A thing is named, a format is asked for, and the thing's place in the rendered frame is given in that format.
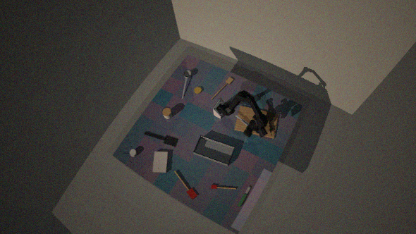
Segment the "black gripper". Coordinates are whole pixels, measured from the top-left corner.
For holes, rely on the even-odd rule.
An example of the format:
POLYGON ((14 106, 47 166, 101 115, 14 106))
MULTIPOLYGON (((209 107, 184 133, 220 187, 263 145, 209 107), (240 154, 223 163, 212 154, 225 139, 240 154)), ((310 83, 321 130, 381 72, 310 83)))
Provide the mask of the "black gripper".
MULTIPOLYGON (((256 115, 254 115, 252 118, 254 118, 254 119, 256 119, 256 115)), ((247 137, 251 137, 251 135, 252 135, 252 131, 254 130, 254 129, 256 129, 257 130, 257 128, 254 128, 254 126, 253 126, 253 122, 254 122, 255 120, 251 120, 250 122, 249 122, 249 126, 247 126, 246 127, 246 129, 244 130, 244 132, 243 132, 243 134, 244 135, 246 135, 247 137)))

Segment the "brown wooden board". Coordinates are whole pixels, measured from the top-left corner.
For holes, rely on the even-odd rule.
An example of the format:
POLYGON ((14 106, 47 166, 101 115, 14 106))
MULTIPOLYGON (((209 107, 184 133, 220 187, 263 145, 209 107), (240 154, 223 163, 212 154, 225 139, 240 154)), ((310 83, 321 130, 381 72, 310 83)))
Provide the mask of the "brown wooden board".
MULTIPOLYGON (((274 139, 277 120, 278 120, 279 115, 277 113, 272 113, 268 111, 263 111, 263 110, 260 110, 260 111, 268 118, 267 127, 265 127, 265 130, 267 131, 267 134, 265 135, 265 137, 270 137, 274 139)), ((254 120, 254 118, 252 118, 254 115, 255 115, 255 112, 252 110, 252 108, 246 107, 246 106, 240 106, 238 116, 244 121, 246 121, 247 123, 249 123, 251 120, 254 120)), ((247 126, 239 118, 237 118, 234 130, 244 132, 246 127, 247 126)), ((252 131, 252 134, 259 135, 255 131, 252 131)))

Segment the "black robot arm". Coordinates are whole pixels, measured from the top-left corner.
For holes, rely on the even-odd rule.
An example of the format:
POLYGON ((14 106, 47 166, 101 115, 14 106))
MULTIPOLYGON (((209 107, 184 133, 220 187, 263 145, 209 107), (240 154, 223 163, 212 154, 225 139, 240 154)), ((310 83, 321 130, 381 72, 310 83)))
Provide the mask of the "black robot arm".
POLYGON ((265 127, 267 127, 268 118, 260 111, 257 102, 255 101, 255 98, 250 95, 250 93, 246 91, 242 91, 237 93, 236 99, 233 101, 231 105, 219 105, 217 107, 217 111, 221 114, 224 114, 226 116, 230 116, 235 111, 235 107, 240 103, 240 101, 246 101, 250 104, 252 107, 252 110, 255 112, 256 119, 253 122, 254 129, 256 133, 259 133, 260 137, 263 137, 267 134, 267 131, 265 130, 265 127), (248 98, 247 98, 248 97, 248 98))

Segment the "beige short cylinder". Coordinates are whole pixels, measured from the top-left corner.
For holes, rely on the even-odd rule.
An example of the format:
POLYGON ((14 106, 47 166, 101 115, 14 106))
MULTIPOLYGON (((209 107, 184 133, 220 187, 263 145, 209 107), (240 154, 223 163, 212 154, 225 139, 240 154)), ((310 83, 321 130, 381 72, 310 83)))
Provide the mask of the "beige short cylinder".
POLYGON ((131 149, 131 150, 130 150, 130 155, 131 155, 132 157, 136 157, 136 156, 137 156, 137 152, 136 152, 134 149, 131 149))

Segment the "cream cylinder with orange lid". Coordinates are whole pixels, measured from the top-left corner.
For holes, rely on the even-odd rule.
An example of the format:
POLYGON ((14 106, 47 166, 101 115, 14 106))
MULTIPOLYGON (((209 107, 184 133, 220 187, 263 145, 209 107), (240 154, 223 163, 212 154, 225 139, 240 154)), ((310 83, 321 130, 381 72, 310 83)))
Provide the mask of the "cream cylinder with orange lid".
POLYGON ((171 111, 171 109, 170 109, 170 108, 165 108, 165 109, 162 111, 162 113, 163 113, 163 115, 164 115, 164 117, 165 117, 166 119, 170 119, 170 118, 172 118, 172 116, 173 116, 173 113, 172 113, 172 111, 171 111))

